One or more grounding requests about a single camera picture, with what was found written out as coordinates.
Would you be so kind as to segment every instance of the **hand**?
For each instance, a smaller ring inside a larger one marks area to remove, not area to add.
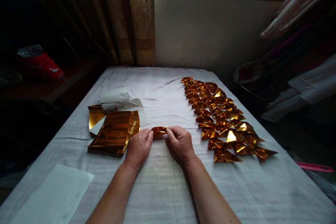
[[[184,164],[188,164],[196,158],[189,131],[186,131],[180,126],[173,126],[168,127],[166,132],[173,149]]]
[[[150,129],[140,130],[128,142],[125,165],[139,170],[152,147],[154,132]]]

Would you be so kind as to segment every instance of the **white garment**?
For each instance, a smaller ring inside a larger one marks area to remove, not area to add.
[[[273,123],[306,104],[315,104],[336,93],[336,54],[320,66],[291,79],[292,87],[268,104],[261,118]]]

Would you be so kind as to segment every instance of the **white sheet of paper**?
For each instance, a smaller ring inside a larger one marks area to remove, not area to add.
[[[120,106],[117,106],[118,111],[135,111],[137,110],[139,113],[139,119],[140,119],[140,127],[146,126],[147,124],[150,124],[149,119],[147,117],[147,114],[145,112],[145,109],[142,106],[142,102],[140,98],[135,98],[133,100],[130,100],[126,103],[120,104]]]
[[[100,129],[104,125],[105,119],[106,119],[106,116],[104,116],[99,122],[97,122],[95,126],[93,126],[91,129],[89,129],[89,131],[92,134],[98,135]]]
[[[93,177],[57,164],[10,224],[69,224]]]

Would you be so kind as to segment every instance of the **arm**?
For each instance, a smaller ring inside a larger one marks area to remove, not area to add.
[[[179,126],[174,126],[167,129],[167,134],[188,172],[200,223],[241,224],[203,163],[196,156],[190,133]]]
[[[126,205],[137,173],[149,154],[153,131],[143,129],[129,140],[125,161],[87,220],[86,224],[123,223]]]

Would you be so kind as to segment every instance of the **person's right hand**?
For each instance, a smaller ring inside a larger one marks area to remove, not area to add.
[[[189,131],[186,131],[180,126],[173,126],[168,127],[166,133],[173,149],[184,164],[190,163],[196,158]]]

